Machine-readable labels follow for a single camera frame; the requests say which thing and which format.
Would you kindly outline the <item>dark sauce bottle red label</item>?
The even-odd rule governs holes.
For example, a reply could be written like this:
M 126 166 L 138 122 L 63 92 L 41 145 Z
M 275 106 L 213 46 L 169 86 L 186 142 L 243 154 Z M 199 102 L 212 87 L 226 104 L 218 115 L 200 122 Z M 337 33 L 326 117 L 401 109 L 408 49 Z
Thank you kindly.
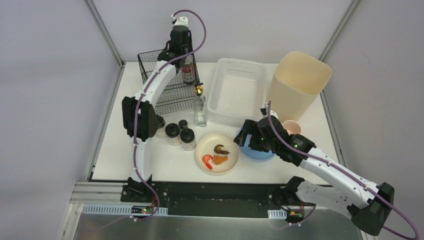
M 195 82 L 195 70 L 193 56 L 189 55 L 186 57 L 185 63 L 182 66 L 182 77 L 183 82 L 186 85 L 192 85 Z

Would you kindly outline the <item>clear bottle gold spout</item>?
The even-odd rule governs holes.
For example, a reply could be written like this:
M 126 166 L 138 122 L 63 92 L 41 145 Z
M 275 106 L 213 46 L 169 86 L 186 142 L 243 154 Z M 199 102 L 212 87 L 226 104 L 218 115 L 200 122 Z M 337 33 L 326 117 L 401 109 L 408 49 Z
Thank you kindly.
M 204 96 L 204 89 L 202 83 L 196 84 L 194 88 L 195 96 L 193 98 L 193 109 L 195 116 L 195 125 L 198 127 L 206 127 L 208 121 L 208 113 L 206 104 L 206 97 Z

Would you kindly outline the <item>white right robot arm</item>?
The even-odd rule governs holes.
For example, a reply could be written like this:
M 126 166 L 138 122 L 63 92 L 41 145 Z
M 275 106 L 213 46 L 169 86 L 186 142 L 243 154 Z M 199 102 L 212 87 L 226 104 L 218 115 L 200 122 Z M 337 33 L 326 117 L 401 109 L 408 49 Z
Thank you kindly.
M 288 133 L 277 117 L 266 115 L 266 109 L 261 112 L 261 120 L 245 120 L 234 143 L 242 147 L 249 141 L 248 147 L 253 151 L 271 152 L 331 185 L 323 187 L 293 176 L 281 189 L 283 196 L 338 212 L 361 231 L 378 236 L 391 212 L 388 204 L 394 202 L 394 188 L 386 182 L 377 184 L 358 176 L 305 136 Z

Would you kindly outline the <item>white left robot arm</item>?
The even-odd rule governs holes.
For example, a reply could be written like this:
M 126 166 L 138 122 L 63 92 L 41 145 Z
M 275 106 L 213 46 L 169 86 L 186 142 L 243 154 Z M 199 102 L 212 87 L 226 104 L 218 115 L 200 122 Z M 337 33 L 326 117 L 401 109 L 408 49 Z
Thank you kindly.
M 133 148 L 130 178 L 143 186 L 152 175 L 149 144 L 159 128 L 155 106 L 165 87 L 185 65 L 189 50 L 193 48 L 188 17 L 174 16 L 172 20 L 170 40 L 158 55 L 153 72 L 133 97 L 126 96 L 122 100 L 123 125 Z

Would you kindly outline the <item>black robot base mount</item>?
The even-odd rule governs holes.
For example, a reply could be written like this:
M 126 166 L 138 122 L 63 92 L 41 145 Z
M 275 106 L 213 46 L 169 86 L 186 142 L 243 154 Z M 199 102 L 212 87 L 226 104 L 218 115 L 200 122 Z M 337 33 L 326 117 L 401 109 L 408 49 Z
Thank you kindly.
M 172 216 L 266 218 L 273 210 L 295 210 L 301 201 L 284 184 L 160 182 L 129 178 L 121 202 L 146 203 Z

